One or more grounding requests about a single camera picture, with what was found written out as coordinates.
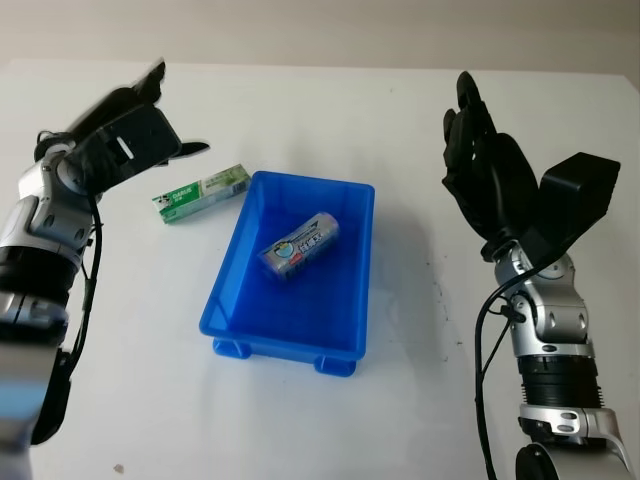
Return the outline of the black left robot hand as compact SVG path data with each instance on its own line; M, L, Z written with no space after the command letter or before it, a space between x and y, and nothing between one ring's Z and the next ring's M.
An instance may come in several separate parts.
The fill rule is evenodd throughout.
M142 171L207 151L204 141L182 140L158 108L165 74L160 59L90 107L67 130L73 148L65 160L83 170Z

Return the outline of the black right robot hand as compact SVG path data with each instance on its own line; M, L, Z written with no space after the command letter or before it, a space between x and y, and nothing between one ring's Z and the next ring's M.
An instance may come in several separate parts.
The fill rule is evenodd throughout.
M485 240L481 256L493 262L528 228L538 183L520 146L497 131L471 74L456 82L458 109L443 118L443 185L464 218Z

